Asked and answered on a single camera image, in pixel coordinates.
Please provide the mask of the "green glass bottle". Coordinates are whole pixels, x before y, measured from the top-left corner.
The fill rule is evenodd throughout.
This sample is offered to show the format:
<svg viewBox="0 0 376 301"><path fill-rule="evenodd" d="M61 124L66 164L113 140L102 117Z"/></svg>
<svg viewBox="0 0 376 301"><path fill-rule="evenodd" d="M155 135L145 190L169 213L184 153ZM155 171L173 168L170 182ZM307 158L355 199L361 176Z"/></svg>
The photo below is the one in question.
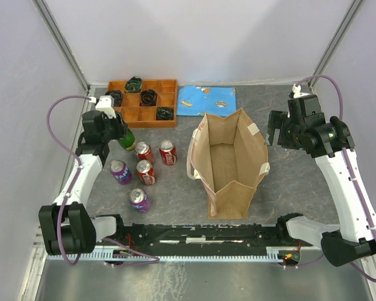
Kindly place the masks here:
<svg viewBox="0 0 376 301"><path fill-rule="evenodd" d="M135 136L130 129L127 129L125 136L118 139L117 142L126 151L132 151L135 149L136 146Z"/></svg>

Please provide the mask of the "brown canvas tote bag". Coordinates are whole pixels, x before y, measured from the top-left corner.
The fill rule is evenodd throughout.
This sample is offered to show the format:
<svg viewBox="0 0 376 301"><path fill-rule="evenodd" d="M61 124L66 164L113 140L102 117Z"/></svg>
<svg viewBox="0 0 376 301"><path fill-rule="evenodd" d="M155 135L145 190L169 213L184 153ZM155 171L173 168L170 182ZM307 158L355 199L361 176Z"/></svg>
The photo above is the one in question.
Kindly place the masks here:
<svg viewBox="0 0 376 301"><path fill-rule="evenodd" d="M270 170L268 148L243 109L205 114L187 151L187 175L207 193L209 219L246 219L258 185Z"/></svg>

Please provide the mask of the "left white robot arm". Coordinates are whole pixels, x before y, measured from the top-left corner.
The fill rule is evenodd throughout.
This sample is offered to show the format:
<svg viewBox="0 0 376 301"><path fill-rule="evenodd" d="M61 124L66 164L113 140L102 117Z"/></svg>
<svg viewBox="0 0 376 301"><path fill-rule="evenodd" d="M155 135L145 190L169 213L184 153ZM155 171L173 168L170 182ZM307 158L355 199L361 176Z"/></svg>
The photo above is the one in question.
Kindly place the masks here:
<svg viewBox="0 0 376 301"><path fill-rule="evenodd" d="M53 204L38 213L46 251L49 255L91 253L106 238L118 245L126 229L119 214L90 217L86 203L93 184L110 152L109 142L124 138L128 126L120 113L114 118L91 110L82 115L83 132L78 138L73 170Z"/></svg>

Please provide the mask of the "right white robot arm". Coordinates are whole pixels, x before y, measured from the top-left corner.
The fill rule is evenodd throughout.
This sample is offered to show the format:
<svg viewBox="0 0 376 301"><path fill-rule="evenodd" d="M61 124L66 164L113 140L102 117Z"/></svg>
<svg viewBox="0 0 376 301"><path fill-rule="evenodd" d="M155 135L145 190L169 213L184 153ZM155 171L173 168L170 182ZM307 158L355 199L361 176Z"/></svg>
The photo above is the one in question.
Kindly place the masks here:
<svg viewBox="0 0 376 301"><path fill-rule="evenodd" d="M303 150L322 172L338 214L339 224L323 224L299 213L278 219L275 238L282 245L305 241L320 248L340 267L376 255L376 213L357 164L350 129L337 116L325 119L316 95L288 100L288 111L269 113L266 143L274 136L285 149Z"/></svg>

